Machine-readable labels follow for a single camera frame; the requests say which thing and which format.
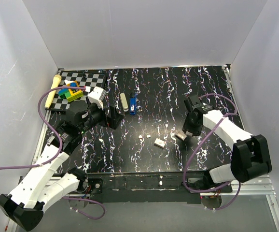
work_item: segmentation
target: black and white checkerboard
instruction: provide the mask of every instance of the black and white checkerboard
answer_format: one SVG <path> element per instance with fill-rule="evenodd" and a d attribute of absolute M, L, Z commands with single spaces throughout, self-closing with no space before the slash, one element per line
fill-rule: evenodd
<path fill-rule="evenodd" d="M 85 73 L 86 77 L 83 77 L 83 72 L 81 71 L 61 71 L 61 83 L 59 86 L 65 85 L 64 80 L 68 81 L 77 81 L 80 87 L 90 86 L 91 91 L 94 87 L 98 86 L 100 88 L 104 88 L 106 77 L 104 74 L 91 74 Z M 53 102 L 48 110 L 53 111 L 66 111 L 70 107 L 70 103 L 67 99 L 62 99 L 58 94 L 59 90 L 57 90 Z M 85 100 L 88 92 L 84 92 L 84 95 L 80 98 L 80 100 Z"/>

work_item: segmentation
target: wire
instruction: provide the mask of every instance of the wire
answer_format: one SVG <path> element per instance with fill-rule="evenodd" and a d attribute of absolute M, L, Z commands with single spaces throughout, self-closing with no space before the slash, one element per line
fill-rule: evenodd
<path fill-rule="evenodd" d="M 86 191 L 86 193 L 85 193 L 85 195 L 84 196 L 82 196 L 82 198 L 85 198 L 86 197 L 86 195 L 89 193 L 89 191 L 91 190 L 91 185 L 89 185 L 89 187 L 87 188 L 87 191 Z"/>
<path fill-rule="evenodd" d="M 197 153 L 197 151 L 200 149 L 200 147 L 204 144 L 204 142 L 215 132 L 215 130 L 218 128 L 218 126 L 223 122 L 224 118 L 226 118 L 227 116 L 234 116 L 238 113 L 238 110 L 237 110 L 237 107 L 235 106 L 234 102 L 232 102 L 232 100 L 230 100 L 229 98 L 221 95 L 221 94 L 217 94 L 217 93 L 209 93 L 209 94 L 205 94 L 201 97 L 199 97 L 200 99 L 204 98 L 204 97 L 207 97 L 207 96 L 218 96 L 218 97 L 222 97 L 226 100 L 228 100 L 234 107 L 234 113 L 227 113 L 225 115 L 223 115 L 223 118 L 220 119 L 220 121 L 214 126 L 214 128 L 211 129 L 211 131 L 205 136 L 205 138 L 200 142 L 200 144 L 196 147 L 196 149 L 193 151 L 192 155 L 189 157 L 187 163 L 186 163 L 186 166 L 185 168 L 183 169 L 183 175 L 182 175 L 182 184 L 185 186 L 185 188 L 190 191 L 190 192 L 196 192 L 196 193 L 204 193 L 204 192 L 212 192 L 212 191 L 216 191 L 218 189 L 221 189 L 227 185 L 230 184 L 230 182 L 225 182 L 215 188 L 211 188 L 211 189 L 206 189 L 206 190 L 196 190 L 196 189 L 192 189 L 190 187 L 187 186 L 186 184 L 186 175 L 187 175 L 187 170 L 188 170 L 188 167 L 190 166 L 190 163 L 194 157 L 194 155 Z M 227 204 L 227 205 L 224 205 L 222 206 L 222 208 L 218 208 L 218 209 L 224 209 L 226 207 L 228 207 L 235 199 L 236 197 L 238 196 L 239 194 L 239 191 L 240 191 L 240 184 L 239 184 L 239 188 L 237 190 L 237 193 L 235 195 L 235 197 Z"/>
<path fill-rule="evenodd" d="M 89 215 L 89 214 L 87 214 L 87 213 L 85 213 L 85 212 L 83 212 L 83 211 L 81 211 L 79 209 L 76 209 L 76 208 L 72 207 L 72 209 L 74 209 L 75 211 L 78 211 L 80 214 L 85 215 L 87 218 L 90 218 L 90 219 L 93 219 L 93 220 L 98 220 L 98 219 L 102 218 L 105 215 L 105 212 L 106 212 L 105 206 L 102 203 L 100 203 L 100 202 L 96 202 L 96 201 L 93 201 L 93 200 L 90 200 L 90 199 L 81 199 L 81 198 L 73 198 L 73 197 L 63 197 L 62 199 L 91 202 L 91 203 L 94 203 L 94 204 L 98 204 L 98 205 L 100 205 L 102 207 L 103 213 L 99 217 L 91 216 L 91 215 Z"/>
<path fill-rule="evenodd" d="M 40 100 L 38 102 L 38 113 L 41 117 L 41 119 L 43 120 L 43 122 L 48 126 L 48 128 L 56 135 L 56 137 L 58 138 L 59 140 L 59 148 L 58 148 L 58 151 L 57 153 L 51 158 L 49 159 L 48 161 L 42 163 L 41 165 L 46 165 L 48 163 L 50 163 L 51 161 L 53 161 L 59 154 L 60 152 L 62 151 L 62 147 L 63 147 L 63 142 L 62 142 L 62 139 L 61 137 L 59 136 L 58 132 L 54 129 L 54 127 L 52 127 L 45 119 L 45 117 L 43 116 L 42 112 L 41 112 L 41 103 L 42 103 L 42 100 L 44 99 L 44 97 L 49 94 L 51 91 L 54 91 L 54 90 L 58 90 L 58 89 L 65 89 L 65 88 L 69 88 L 69 89 L 80 89 L 80 90 L 86 90 L 85 87 L 70 87 L 70 86 L 63 86 L 63 87 L 56 87 L 56 88 L 53 88 L 53 89 L 50 89 L 48 91 L 46 91 L 41 97 L 40 97 Z M 25 165 L 25 166 L 10 166 L 10 167 L 0 167 L 0 170 L 11 170 L 11 169 L 24 169 L 24 168 L 36 168 L 36 167 L 40 167 L 41 166 L 40 164 L 34 164 L 34 165 Z M 99 202 L 96 202 L 96 201 L 93 201 L 93 200 L 90 200 L 90 199 L 81 199 L 81 198 L 69 198 L 69 197 L 63 197 L 63 199 L 66 199 L 66 200 L 79 200 L 79 201 L 88 201 L 88 202 L 91 202 L 91 203 L 95 203 L 95 204 L 98 204 L 100 205 L 102 208 L 103 208 L 103 214 L 100 216 L 100 217 L 93 217 L 93 216 L 90 216 L 80 210 L 78 210 L 78 212 L 80 212 L 81 214 L 85 215 L 86 217 L 88 218 L 91 218 L 91 219 L 94 219 L 94 220 L 97 220 L 97 219 L 100 219 L 101 217 L 104 216 L 105 214 L 105 206 Z"/>
<path fill-rule="evenodd" d="M 43 122 L 48 126 L 48 128 L 49 128 L 52 132 L 54 132 L 54 134 L 56 135 L 56 137 L 57 137 L 58 140 L 59 140 L 59 149 L 58 149 L 57 153 L 56 153 L 51 159 L 49 159 L 48 161 L 42 163 L 42 165 L 48 164 L 49 162 L 53 161 L 53 160 L 60 154 L 60 152 L 61 152 L 61 150 L 62 150 L 63 143 L 62 143 L 62 139 L 61 139 L 61 137 L 59 136 L 58 132 L 46 121 L 46 119 L 45 119 L 44 116 L 42 115 L 42 113 L 41 113 L 41 102 L 42 102 L 43 98 L 44 98 L 48 93 L 50 93 L 51 91 L 58 90 L 58 89 L 63 89 L 63 88 L 66 88 L 66 87 L 56 87 L 56 88 L 53 88 L 53 89 L 50 89 L 50 90 L 46 91 L 46 92 L 41 96 L 41 98 L 40 98 L 40 100 L 39 100 L 39 102 L 38 102 L 38 113 L 39 113 L 41 119 L 42 119 Z M 85 90 L 85 87 L 67 87 L 67 88 Z M 25 166 L 0 167 L 0 170 L 36 168 L 36 167 L 39 167 L 39 166 L 40 166 L 40 164 L 25 165 Z"/>

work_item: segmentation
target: white walls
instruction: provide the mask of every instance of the white walls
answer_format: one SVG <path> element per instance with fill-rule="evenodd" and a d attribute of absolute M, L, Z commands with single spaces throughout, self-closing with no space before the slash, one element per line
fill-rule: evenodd
<path fill-rule="evenodd" d="M 65 69 L 232 63 L 267 0 L 23 0 Z"/>
<path fill-rule="evenodd" d="M 37 102 L 57 67 L 21 0 L 0 0 L 0 166 L 31 164 L 42 121 Z M 0 171 L 0 193 L 21 171 Z M 8 218 L 0 210 L 0 231 Z"/>
<path fill-rule="evenodd" d="M 231 70 L 246 129 L 268 140 L 279 204 L 279 0 L 268 0 Z"/>

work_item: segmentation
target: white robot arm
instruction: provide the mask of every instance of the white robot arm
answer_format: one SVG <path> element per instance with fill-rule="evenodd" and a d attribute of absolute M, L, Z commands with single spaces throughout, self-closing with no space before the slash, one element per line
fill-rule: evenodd
<path fill-rule="evenodd" d="M 106 116 L 102 100 L 106 91 L 95 87 L 88 95 L 87 102 L 74 101 L 66 111 L 66 120 L 57 128 L 62 141 L 61 153 L 51 162 L 42 165 L 53 158 L 59 148 L 59 140 L 51 136 L 36 164 L 25 178 L 9 194 L 0 195 L 0 208 L 6 216 L 15 221 L 26 231 L 35 228 L 44 212 L 66 194 L 83 191 L 87 177 L 84 171 L 71 169 L 60 180 L 45 187 L 57 168 L 68 159 L 74 149 L 82 141 L 82 134 L 96 124 L 116 129 L 124 118 L 110 106 L 110 114 Z"/>
<path fill-rule="evenodd" d="M 186 99 L 188 115 L 182 131 L 199 136 L 202 127 L 213 129 L 223 118 L 220 110 L 209 104 L 202 103 L 197 95 Z M 214 131 L 232 150 L 230 164 L 209 169 L 204 174 L 206 188 L 215 184 L 238 180 L 243 183 L 250 179 L 267 174 L 271 171 L 271 161 L 267 140 L 262 135 L 254 136 L 236 126 L 228 118 Z"/>

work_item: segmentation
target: metal frame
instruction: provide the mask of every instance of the metal frame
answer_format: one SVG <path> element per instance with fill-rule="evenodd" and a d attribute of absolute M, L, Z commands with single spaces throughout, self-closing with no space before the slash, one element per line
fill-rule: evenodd
<path fill-rule="evenodd" d="M 237 105 L 237 102 L 236 102 L 236 99 L 235 99 L 234 93 L 233 93 L 233 88 L 232 88 L 228 68 L 223 65 L 222 69 L 225 73 L 230 90 L 232 92 L 234 102 Z M 46 113 L 45 113 L 46 121 L 49 121 L 50 115 L 51 115 L 51 111 L 46 111 Z M 34 153 L 34 158 L 33 158 L 32 164 L 34 164 L 36 162 L 36 160 L 38 159 L 38 157 L 41 154 L 46 131 L 47 131 L 47 125 L 45 123 L 43 123 L 42 130 L 41 130 L 40 137 L 39 137 L 38 144 L 37 144 L 37 148 Z M 60 177 L 52 177 L 48 181 L 46 186 L 51 185 L 52 183 L 56 182 L 59 179 L 60 179 Z M 221 195 L 235 195 L 237 193 L 237 189 L 238 189 L 238 182 L 233 181 L 231 183 L 231 185 L 232 185 L 233 192 L 221 193 Z M 239 194 L 240 195 L 265 195 L 269 208 L 270 208 L 270 211 L 271 211 L 271 214 L 272 214 L 272 217 L 273 217 L 273 220 L 274 220 L 274 223 L 276 225 L 277 231 L 279 231 L 279 206 L 278 206 L 278 203 L 276 200 L 276 193 L 272 186 L 269 175 L 263 175 L 259 178 L 250 180 L 246 183 L 243 183 Z M 211 195 L 211 193 L 201 193 L 201 196 L 208 196 L 208 195 Z M 77 196 L 81 196 L 81 194 L 67 194 L 66 196 L 77 197 Z M 15 222 L 13 222 L 12 220 L 9 220 L 6 232 L 15 232 L 16 228 L 17 228 L 17 224 Z"/>

